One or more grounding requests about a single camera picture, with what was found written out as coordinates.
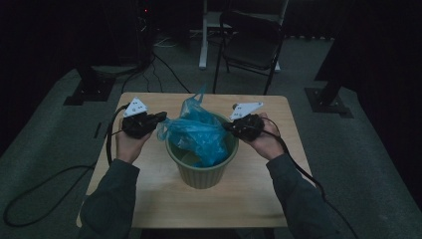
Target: black controller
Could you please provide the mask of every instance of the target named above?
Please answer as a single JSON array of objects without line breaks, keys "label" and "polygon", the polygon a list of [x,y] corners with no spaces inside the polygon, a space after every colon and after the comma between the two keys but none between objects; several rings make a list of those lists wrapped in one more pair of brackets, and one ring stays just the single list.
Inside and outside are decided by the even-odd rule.
[{"label": "black controller", "polygon": [[141,113],[132,117],[124,118],[121,129],[127,135],[134,138],[142,138],[148,133],[154,131],[159,122],[167,118],[167,112],[156,115]]},{"label": "black controller", "polygon": [[253,141],[264,129],[264,122],[260,116],[254,114],[235,119],[233,122],[224,122],[222,126],[239,139]]}]

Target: white tag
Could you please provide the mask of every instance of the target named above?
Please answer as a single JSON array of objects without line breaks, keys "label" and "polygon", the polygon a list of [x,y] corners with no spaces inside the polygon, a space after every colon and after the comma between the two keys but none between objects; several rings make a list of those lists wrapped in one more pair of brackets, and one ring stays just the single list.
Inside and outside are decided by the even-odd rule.
[{"label": "white tag", "polygon": [[241,119],[253,111],[261,108],[264,103],[240,103],[236,104],[235,110],[233,111],[232,115],[230,116],[230,120],[237,120]]},{"label": "white tag", "polygon": [[138,98],[133,98],[130,105],[127,107],[126,111],[124,112],[123,116],[125,118],[141,114],[148,111],[148,107]]}]

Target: wooden table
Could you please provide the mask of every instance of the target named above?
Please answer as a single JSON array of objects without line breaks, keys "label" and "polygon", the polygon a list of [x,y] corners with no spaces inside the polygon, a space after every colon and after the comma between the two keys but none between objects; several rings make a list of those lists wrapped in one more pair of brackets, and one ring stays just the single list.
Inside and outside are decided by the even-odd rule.
[{"label": "wooden table", "polygon": [[[183,101],[193,95],[124,93],[118,108],[139,97],[150,114],[167,112],[179,116]],[[266,112],[279,127],[296,162],[307,172],[310,168],[289,107],[280,96],[205,95],[202,107],[228,117],[235,103],[263,102],[256,113]],[[118,117],[114,124],[117,130]],[[115,156],[115,145],[112,146]],[[136,228],[242,228],[287,226],[272,179],[261,158],[246,143],[229,163],[221,181],[208,189],[186,185],[170,158],[165,142],[154,134],[134,163],[140,168],[132,227]],[[100,154],[87,195],[93,193],[108,169],[106,148]]]}]

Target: dark background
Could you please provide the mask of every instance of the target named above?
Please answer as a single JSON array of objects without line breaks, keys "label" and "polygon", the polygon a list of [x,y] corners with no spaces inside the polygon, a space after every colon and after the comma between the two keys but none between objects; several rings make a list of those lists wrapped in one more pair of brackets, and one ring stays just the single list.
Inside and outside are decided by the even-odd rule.
[{"label": "dark background", "polygon": [[[210,10],[219,10],[224,0],[209,2]],[[0,153],[55,81],[75,67],[76,59],[91,65],[139,62],[134,4],[134,0],[1,2]],[[141,35],[146,39],[141,39],[145,40],[142,44],[149,44],[159,32],[188,42],[188,30],[201,29],[202,1],[138,4],[148,8],[149,14],[138,14],[151,27],[147,35]],[[291,37],[335,38],[316,80],[357,92],[419,206],[421,12],[416,0],[291,0],[285,19]]]}]

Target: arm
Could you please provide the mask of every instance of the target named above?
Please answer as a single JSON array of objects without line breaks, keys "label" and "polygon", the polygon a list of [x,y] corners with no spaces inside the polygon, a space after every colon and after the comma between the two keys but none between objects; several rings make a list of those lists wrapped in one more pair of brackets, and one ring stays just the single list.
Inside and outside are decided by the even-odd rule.
[{"label": "arm", "polygon": [[[264,119],[264,130],[279,135],[266,114],[260,114],[260,117]],[[295,238],[340,238],[329,221],[319,192],[297,172],[281,144],[265,133],[245,143],[269,161],[267,168],[273,178],[276,195]]]},{"label": "arm", "polygon": [[127,238],[139,175],[139,168],[132,164],[150,136],[151,133],[135,139],[123,131],[116,135],[118,159],[112,162],[97,190],[85,201],[78,238]]}]

